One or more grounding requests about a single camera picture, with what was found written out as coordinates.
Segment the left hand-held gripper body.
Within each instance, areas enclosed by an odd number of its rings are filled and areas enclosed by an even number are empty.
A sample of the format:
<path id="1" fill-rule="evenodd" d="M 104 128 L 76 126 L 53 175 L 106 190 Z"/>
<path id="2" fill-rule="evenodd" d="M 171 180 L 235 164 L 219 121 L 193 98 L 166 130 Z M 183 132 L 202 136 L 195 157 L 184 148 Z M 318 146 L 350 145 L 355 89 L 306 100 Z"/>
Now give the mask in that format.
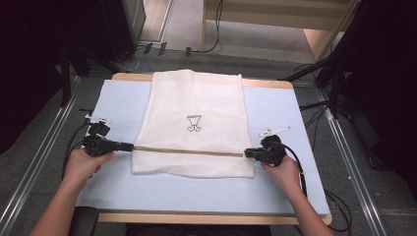
<path id="1" fill-rule="evenodd" d="M 106 123 L 107 121 L 101 118 L 98 118 L 95 123 L 89 123 L 83 146 L 90 156 L 100 156 L 115 150 L 115 143 L 105 138 L 110 131 Z"/>

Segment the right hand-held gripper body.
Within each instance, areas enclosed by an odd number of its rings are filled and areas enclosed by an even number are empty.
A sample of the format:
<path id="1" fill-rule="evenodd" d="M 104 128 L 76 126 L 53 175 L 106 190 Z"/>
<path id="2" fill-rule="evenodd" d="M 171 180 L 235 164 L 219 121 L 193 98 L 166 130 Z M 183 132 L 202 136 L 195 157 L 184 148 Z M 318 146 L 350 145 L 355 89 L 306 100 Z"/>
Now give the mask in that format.
<path id="1" fill-rule="evenodd" d="M 278 136 L 284 129 L 267 128 L 260 134 L 262 150 L 258 155 L 259 161 L 269 166 L 278 166 L 283 157 L 287 155 L 286 145 L 281 142 Z"/>

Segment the white mesh laundry bag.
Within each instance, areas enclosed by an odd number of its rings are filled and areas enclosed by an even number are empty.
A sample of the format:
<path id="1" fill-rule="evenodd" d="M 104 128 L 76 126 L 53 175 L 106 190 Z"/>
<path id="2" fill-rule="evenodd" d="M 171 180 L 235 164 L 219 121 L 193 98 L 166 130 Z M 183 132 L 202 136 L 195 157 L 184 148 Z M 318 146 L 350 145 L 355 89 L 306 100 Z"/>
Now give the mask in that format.
<path id="1" fill-rule="evenodd" d="M 242 77 L 191 70 L 156 72 L 135 143 L 135 174 L 252 178 L 254 161 Z"/>

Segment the person's left hand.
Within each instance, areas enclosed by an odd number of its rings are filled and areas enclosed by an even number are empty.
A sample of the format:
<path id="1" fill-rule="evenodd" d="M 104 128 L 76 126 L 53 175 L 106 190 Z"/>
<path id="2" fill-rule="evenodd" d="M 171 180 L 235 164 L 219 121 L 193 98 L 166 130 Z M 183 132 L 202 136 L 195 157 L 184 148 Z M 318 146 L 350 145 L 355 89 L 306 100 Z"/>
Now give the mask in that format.
<path id="1" fill-rule="evenodd" d="M 110 152 L 100 156 L 90 156 L 84 148 L 73 150 L 65 167 L 61 186 L 79 192 L 88 179 L 101 169 L 101 165 L 111 160 L 114 155 L 114 152 Z"/>

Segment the person's right hand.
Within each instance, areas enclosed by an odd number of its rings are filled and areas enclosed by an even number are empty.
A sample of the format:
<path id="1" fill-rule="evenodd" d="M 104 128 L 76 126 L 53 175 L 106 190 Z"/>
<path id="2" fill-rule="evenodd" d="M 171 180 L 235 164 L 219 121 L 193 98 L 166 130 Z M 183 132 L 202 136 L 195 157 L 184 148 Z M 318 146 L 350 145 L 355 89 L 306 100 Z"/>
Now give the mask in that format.
<path id="1" fill-rule="evenodd" d="M 281 163 L 275 167 L 263 163 L 262 168 L 288 198 L 302 194 L 298 166 L 291 157 L 284 156 Z"/>

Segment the black metal stand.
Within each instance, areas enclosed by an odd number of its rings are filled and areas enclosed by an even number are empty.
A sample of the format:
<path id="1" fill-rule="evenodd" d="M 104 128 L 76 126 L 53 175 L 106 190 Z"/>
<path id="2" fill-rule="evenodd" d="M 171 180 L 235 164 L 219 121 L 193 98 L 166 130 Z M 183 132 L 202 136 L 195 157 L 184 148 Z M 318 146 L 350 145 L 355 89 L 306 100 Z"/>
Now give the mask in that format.
<path id="1" fill-rule="evenodd" d="M 67 47 L 64 47 L 61 53 L 61 76 L 63 79 L 61 106 L 64 107 L 71 97 L 70 61 Z"/>

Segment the person's dark clothing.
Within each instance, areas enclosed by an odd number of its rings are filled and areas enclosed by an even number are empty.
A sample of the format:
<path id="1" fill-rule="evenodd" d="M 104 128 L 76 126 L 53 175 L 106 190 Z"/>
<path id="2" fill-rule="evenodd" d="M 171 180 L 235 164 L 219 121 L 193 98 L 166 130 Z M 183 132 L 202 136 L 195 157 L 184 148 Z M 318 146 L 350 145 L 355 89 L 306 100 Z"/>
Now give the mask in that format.
<path id="1" fill-rule="evenodd" d="M 263 225 L 127 223 L 125 236 L 271 236 L 271 231 Z"/>

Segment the black curtain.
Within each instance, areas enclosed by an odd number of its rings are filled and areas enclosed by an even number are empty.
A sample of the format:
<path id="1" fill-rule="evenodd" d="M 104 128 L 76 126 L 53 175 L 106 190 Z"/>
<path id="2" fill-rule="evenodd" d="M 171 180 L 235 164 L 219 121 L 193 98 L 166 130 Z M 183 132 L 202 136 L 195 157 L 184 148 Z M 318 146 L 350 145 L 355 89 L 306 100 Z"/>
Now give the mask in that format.
<path id="1" fill-rule="evenodd" d="M 89 0 L 0 0 L 0 154 L 62 89 L 56 69 L 68 48 L 80 75 L 89 67 L 75 22 Z"/>
<path id="2" fill-rule="evenodd" d="M 417 200 L 417 0 L 362 0 L 342 93 L 376 136 L 368 149 Z"/>

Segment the grey cabinet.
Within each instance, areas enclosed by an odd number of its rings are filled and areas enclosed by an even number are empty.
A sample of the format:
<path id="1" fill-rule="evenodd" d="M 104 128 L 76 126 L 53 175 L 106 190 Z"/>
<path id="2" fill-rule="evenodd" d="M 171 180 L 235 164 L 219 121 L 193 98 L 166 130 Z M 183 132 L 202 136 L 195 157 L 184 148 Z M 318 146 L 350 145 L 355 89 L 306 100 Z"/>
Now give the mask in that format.
<path id="1" fill-rule="evenodd" d="M 101 0 L 104 10 L 108 58 L 122 61 L 137 48 L 147 15 L 143 0 Z"/>

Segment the light wooden shelf unit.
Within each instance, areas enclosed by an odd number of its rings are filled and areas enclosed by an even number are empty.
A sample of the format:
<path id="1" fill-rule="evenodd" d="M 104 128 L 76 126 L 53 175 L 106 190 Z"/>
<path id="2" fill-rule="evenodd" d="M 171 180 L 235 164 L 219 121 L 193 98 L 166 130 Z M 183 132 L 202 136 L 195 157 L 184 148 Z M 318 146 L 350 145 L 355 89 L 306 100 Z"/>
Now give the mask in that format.
<path id="1" fill-rule="evenodd" d="M 226 22 L 302 29 L 316 61 L 346 31 L 361 0 L 223 0 Z"/>

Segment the metal floor rail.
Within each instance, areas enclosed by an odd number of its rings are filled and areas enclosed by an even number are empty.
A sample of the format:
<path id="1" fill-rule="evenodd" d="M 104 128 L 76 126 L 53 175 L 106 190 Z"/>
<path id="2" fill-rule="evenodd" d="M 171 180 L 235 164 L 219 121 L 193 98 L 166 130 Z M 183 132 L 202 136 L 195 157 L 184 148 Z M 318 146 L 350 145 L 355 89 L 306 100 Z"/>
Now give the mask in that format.
<path id="1" fill-rule="evenodd" d="M 73 93 L 70 95 L 67 103 L 58 110 L 50 128 L 33 156 L 25 175 L 6 204 L 6 208 L 0 217 L 0 236 L 9 236 L 40 171 L 74 106 L 82 83 L 83 79 L 81 77 L 76 76 L 74 78 L 70 86 Z"/>
<path id="2" fill-rule="evenodd" d="M 376 208 L 373 198 L 356 164 L 350 146 L 348 145 L 345 139 L 345 136 L 337 119 L 333 116 L 329 107 L 327 108 L 326 116 L 328 119 L 330 129 L 338 146 L 339 152 L 341 154 L 341 158 L 348 172 L 348 179 L 350 180 L 353 186 L 353 189 L 356 193 L 361 209 L 368 222 L 372 235 L 387 236 L 387 232 L 382 223 L 378 209 Z"/>

